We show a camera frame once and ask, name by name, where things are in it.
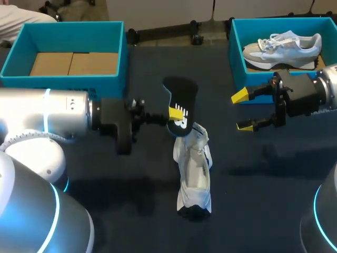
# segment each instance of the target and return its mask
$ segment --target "white sneaker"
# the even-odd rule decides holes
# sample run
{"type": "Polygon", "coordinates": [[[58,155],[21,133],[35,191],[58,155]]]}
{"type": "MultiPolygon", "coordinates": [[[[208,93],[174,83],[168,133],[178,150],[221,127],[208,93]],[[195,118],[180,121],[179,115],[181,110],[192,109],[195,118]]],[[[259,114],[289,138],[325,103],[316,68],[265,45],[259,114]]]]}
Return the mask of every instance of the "white sneaker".
{"type": "Polygon", "coordinates": [[[193,124],[186,137],[174,143],[173,159],[179,165],[181,187],[178,193],[178,214],[189,219],[203,219],[211,212],[210,168],[212,157],[209,138],[202,126],[193,124]]]}
{"type": "Polygon", "coordinates": [[[244,59],[255,67],[270,70],[277,64],[287,64],[298,69],[315,69],[315,60],[322,48],[322,37],[301,37],[288,31],[272,34],[270,38],[258,39],[244,47],[244,59]]]}

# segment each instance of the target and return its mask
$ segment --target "grey sneaker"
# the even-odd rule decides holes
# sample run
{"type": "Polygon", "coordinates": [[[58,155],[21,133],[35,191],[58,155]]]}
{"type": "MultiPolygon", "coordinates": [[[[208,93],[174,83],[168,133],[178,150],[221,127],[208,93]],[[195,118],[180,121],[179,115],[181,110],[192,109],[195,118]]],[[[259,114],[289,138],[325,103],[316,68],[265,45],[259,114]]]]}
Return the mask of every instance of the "grey sneaker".
{"type": "Polygon", "coordinates": [[[315,60],[321,53],[322,37],[301,37],[288,31],[272,34],[270,38],[258,39],[244,47],[244,59],[255,67],[270,70],[277,64],[288,64],[298,69],[315,69],[315,60]]]}

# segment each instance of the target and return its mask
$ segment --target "teal box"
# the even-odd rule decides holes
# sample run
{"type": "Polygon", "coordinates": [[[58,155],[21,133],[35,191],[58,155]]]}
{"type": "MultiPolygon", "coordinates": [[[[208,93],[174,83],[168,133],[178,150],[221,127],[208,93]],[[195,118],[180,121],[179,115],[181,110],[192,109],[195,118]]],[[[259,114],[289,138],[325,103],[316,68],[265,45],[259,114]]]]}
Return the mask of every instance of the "teal box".
{"type": "Polygon", "coordinates": [[[123,22],[25,24],[1,71],[5,87],[88,91],[90,98],[122,98],[128,51],[123,22]],[[114,75],[29,76],[38,52],[118,53],[114,75]]]}
{"type": "MultiPolygon", "coordinates": [[[[236,89],[245,86],[256,86],[266,83],[275,71],[248,72],[242,54],[242,48],[259,38],[269,38],[273,33],[284,33],[292,30],[298,36],[322,36],[321,56],[326,66],[337,63],[337,27],[329,17],[298,18],[253,18],[233,20],[230,33],[229,59],[236,89]]],[[[291,71],[292,75],[308,73],[314,77],[316,71],[291,71]]],[[[271,96],[259,96],[249,104],[273,103],[271,96]]]]}

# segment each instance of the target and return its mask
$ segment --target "open box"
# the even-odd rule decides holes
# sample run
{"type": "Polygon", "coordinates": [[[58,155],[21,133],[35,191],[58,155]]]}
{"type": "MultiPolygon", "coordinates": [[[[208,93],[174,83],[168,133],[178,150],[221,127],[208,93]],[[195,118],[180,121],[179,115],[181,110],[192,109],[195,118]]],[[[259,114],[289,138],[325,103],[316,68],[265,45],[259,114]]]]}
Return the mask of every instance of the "open box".
{"type": "MultiPolygon", "coordinates": [[[[337,63],[337,26],[329,17],[304,18],[253,18],[233,20],[230,34],[229,59],[236,89],[245,86],[257,86],[266,83],[277,70],[251,71],[247,68],[242,48],[259,38],[269,38],[273,33],[291,30],[298,36],[322,36],[322,51],[319,64],[314,71],[290,70],[292,75],[308,73],[314,77],[316,71],[325,65],[337,63]]],[[[244,103],[273,103],[271,96],[259,96],[244,103]]]]}
{"type": "Polygon", "coordinates": [[[127,42],[123,22],[25,24],[1,71],[5,87],[88,91],[122,98],[127,42]]]}

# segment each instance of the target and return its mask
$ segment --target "table surface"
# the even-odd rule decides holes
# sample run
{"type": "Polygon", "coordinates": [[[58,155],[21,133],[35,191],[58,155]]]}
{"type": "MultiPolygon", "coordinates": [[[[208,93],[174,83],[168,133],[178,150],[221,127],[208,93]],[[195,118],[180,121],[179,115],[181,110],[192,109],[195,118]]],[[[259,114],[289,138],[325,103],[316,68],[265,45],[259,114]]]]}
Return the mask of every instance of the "table surface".
{"type": "Polygon", "coordinates": [[[336,161],[335,113],[238,131],[237,120],[273,107],[231,104],[227,46],[130,48],[129,97],[144,98],[148,112],[167,110],[168,75],[199,85],[195,117],[210,137],[212,215],[202,222],[177,215],[179,171],[166,128],[143,126],[131,156],[117,156],[112,139],[93,134],[63,148],[69,194],[94,220],[94,252],[301,252],[301,215],[336,161]]]}

